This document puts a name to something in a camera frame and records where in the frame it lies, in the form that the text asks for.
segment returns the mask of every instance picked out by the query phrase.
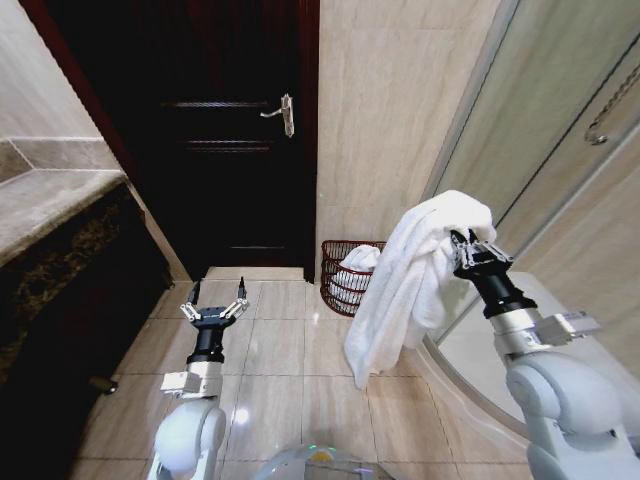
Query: wicker laundry basket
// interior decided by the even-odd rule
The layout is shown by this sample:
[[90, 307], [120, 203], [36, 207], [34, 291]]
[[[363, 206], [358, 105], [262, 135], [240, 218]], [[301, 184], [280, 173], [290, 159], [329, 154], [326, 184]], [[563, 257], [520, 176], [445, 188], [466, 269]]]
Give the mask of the wicker laundry basket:
[[382, 251], [386, 242], [353, 240], [322, 242], [320, 294], [331, 310], [347, 317], [353, 317], [356, 314], [372, 275], [370, 272], [357, 272], [340, 265], [349, 252], [359, 245], [371, 245]]

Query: tiled floor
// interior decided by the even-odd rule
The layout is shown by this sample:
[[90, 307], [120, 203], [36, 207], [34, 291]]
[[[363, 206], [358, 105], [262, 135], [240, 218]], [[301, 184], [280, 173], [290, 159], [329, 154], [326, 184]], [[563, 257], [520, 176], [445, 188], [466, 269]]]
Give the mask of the tiled floor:
[[[251, 308], [225, 331], [221, 408], [228, 419], [217, 479], [250, 478], [279, 450], [329, 444], [409, 479], [530, 478], [524, 441], [475, 407], [428, 359], [403, 352], [398, 365], [353, 384], [342, 341], [350, 319], [327, 308], [297, 273], [242, 271]], [[200, 305], [228, 304], [235, 272], [210, 271]], [[165, 293], [118, 369], [120, 389], [89, 419], [72, 478], [142, 479], [153, 436], [179, 401], [159, 391], [181, 370], [195, 330], [181, 317], [190, 282]]]

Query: shower door handle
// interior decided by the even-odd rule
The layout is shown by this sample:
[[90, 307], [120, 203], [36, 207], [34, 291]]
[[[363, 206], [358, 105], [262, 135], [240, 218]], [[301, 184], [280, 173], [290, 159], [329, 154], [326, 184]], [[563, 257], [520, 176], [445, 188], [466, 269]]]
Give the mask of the shower door handle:
[[287, 137], [293, 137], [294, 125], [293, 125], [293, 98], [285, 93], [280, 99], [281, 106], [278, 110], [271, 113], [260, 112], [262, 118], [271, 118], [276, 115], [282, 114], [282, 120], [284, 121], [284, 133]]

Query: shower enclosure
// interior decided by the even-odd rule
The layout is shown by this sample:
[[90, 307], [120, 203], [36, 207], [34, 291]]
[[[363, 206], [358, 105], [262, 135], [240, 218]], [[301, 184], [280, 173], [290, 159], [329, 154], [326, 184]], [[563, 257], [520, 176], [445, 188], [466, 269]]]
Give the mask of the shower enclosure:
[[[640, 446], [640, 4], [503, 1], [425, 198], [487, 204], [514, 284], [543, 315], [602, 325], [558, 350], [616, 386]], [[427, 348], [467, 393], [525, 433], [477, 295], [456, 281]]]

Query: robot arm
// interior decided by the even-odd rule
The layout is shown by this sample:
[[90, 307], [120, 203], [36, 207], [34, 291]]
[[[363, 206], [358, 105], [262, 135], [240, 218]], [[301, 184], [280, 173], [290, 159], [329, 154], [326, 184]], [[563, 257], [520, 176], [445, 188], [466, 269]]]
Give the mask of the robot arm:
[[507, 270], [513, 259], [473, 232], [452, 231], [454, 275], [473, 282], [494, 328], [494, 345], [507, 366], [507, 387], [524, 413], [536, 480], [640, 478], [611, 384], [587, 365], [560, 353], [599, 328], [584, 312], [542, 317]]
[[224, 440], [226, 417], [219, 407], [224, 363], [222, 337], [248, 308], [244, 279], [238, 298], [228, 307], [197, 309], [197, 282], [180, 309], [198, 330], [194, 351], [183, 372], [167, 373], [160, 390], [189, 399], [166, 417], [156, 433], [155, 455], [148, 480], [171, 480], [193, 471], [193, 479], [214, 478], [218, 449]]

